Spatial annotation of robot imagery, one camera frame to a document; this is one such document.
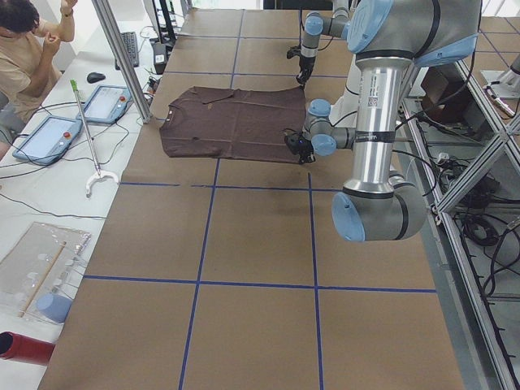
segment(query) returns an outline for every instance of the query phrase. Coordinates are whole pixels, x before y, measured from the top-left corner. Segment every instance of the person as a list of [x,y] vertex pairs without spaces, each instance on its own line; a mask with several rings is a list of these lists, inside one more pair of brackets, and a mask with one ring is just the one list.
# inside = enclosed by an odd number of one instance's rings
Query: person
[[21,132],[61,76],[52,61],[61,42],[74,39],[77,1],[62,0],[61,20],[54,24],[42,19],[29,0],[0,0],[0,92],[9,99],[0,113],[0,158],[7,152],[5,143],[11,143],[6,132]]

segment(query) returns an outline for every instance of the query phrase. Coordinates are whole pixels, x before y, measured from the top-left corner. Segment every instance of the brown t-shirt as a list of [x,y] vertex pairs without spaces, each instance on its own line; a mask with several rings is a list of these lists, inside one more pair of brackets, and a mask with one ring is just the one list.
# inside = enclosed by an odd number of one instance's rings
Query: brown t-shirt
[[40,97],[21,93],[31,83],[31,75],[40,63],[42,47],[36,37],[44,37],[46,32],[46,21],[40,19],[40,25],[34,32],[28,32],[20,38],[0,37],[0,91],[9,98],[16,114],[25,123],[61,76],[61,72],[53,66]]

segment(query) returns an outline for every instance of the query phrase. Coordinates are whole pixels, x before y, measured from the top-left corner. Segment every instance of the man's arm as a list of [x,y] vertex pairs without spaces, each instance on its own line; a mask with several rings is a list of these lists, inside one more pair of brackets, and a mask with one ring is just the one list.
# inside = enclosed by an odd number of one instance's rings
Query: man's arm
[[78,3],[78,0],[62,0],[60,12],[62,19],[59,24],[45,23],[44,33],[58,36],[63,42],[70,42],[74,39],[74,10],[73,7]]
[[23,94],[34,98],[41,96],[49,82],[52,58],[58,52],[59,44],[60,40],[58,37],[53,37],[50,33],[47,33],[45,41],[43,42],[43,51],[41,52],[40,62],[31,75],[31,84],[22,91]]

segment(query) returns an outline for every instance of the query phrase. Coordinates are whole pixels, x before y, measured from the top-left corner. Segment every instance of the table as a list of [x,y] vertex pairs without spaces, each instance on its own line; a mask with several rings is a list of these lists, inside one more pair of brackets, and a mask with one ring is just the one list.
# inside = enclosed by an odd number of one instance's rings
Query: table
[[[153,51],[148,40],[139,37],[139,32],[149,24],[150,22],[147,19],[143,19],[141,22],[119,23],[121,31],[136,31],[139,42],[143,43],[140,52],[141,66],[136,69],[142,85],[145,85],[150,76],[148,70],[153,66]],[[149,29],[143,30],[142,35],[147,36],[149,31]],[[86,76],[93,71],[104,73],[106,79],[100,83],[88,84]],[[87,98],[99,84],[124,85],[123,77],[119,71],[115,70],[114,57],[101,28],[93,34],[85,48],[74,59],[71,66],[65,71],[63,77],[43,102],[43,106],[74,102],[71,105],[49,108],[54,115],[76,117],[78,110],[70,79],[77,81],[78,88],[84,98]],[[44,110],[37,112],[29,121],[23,134],[29,134],[47,115],[48,112]],[[130,106],[128,112],[118,123],[121,127],[89,126],[89,128],[96,135],[94,144],[99,161],[105,162],[114,153],[113,158],[103,168],[117,173],[120,177],[136,143],[142,123],[134,106]],[[15,144],[19,145],[21,141],[18,140]],[[83,132],[80,138],[72,144],[64,158],[74,160],[90,156],[88,143]],[[92,197],[86,198],[85,184],[87,179],[95,172],[91,161],[66,161],[64,159],[51,167],[28,175],[23,174],[35,171],[39,167],[32,164],[12,166],[12,164],[17,163],[20,162],[12,158],[11,152],[0,162],[0,185],[2,186],[0,193],[12,199],[26,202],[39,210],[58,215],[74,214],[106,217],[117,192],[117,185],[114,181],[106,181],[96,183],[92,188]],[[22,176],[7,178],[7,176],[15,175]],[[102,219],[57,218],[52,215],[39,214],[30,210],[27,206],[14,203],[4,197],[0,198],[0,209],[2,210],[0,258],[4,258],[30,224],[37,221],[91,233],[92,238],[83,253],[83,257],[88,260],[104,224]],[[12,318],[4,314],[0,314],[0,324],[2,325],[2,332],[8,330],[52,342],[59,338],[62,330],[60,325]],[[2,361],[2,364],[0,364],[0,377],[2,377],[2,385],[6,388],[23,390],[37,388],[44,372],[45,367],[30,364],[9,361]]]
[[[296,86],[297,12],[196,10],[182,35],[39,389],[464,388],[421,236],[334,230],[349,151],[303,167],[162,151],[193,85]],[[307,100],[334,102],[350,59],[321,52]]]

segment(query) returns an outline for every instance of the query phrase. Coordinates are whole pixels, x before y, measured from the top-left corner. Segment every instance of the electronic equipment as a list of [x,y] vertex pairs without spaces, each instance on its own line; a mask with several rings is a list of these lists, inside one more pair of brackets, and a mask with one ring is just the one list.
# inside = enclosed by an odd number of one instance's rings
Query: electronic equipment
[[97,83],[98,81],[102,81],[102,80],[105,80],[105,79],[106,79],[106,76],[103,75],[102,73],[97,72],[97,71],[91,71],[87,75],[87,82],[89,84],[94,84],[94,83]]
[[84,114],[91,124],[114,124],[127,110],[132,95],[126,87],[99,85],[84,104]]
[[175,14],[172,4],[168,7],[166,1],[161,0],[159,4],[157,2],[156,0],[145,0],[144,5],[157,34],[157,39],[150,39],[154,50],[154,70],[156,74],[162,75],[177,37],[173,29],[175,20],[171,19],[171,16]]
[[[137,44],[137,35],[135,31],[127,31],[121,33],[121,38],[123,39],[124,46],[128,53],[128,57],[130,58],[130,63],[132,63],[133,67],[139,66],[139,45]],[[117,63],[117,59],[115,60],[115,69],[119,70],[119,64]]]
[[154,49],[154,69],[155,73],[162,75],[168,63],[167,46],[163,43],[152,43]]
[[67,152],[82,127],[80,120],[50,115],[13,152],[13,157],[38,165],[50,165]]

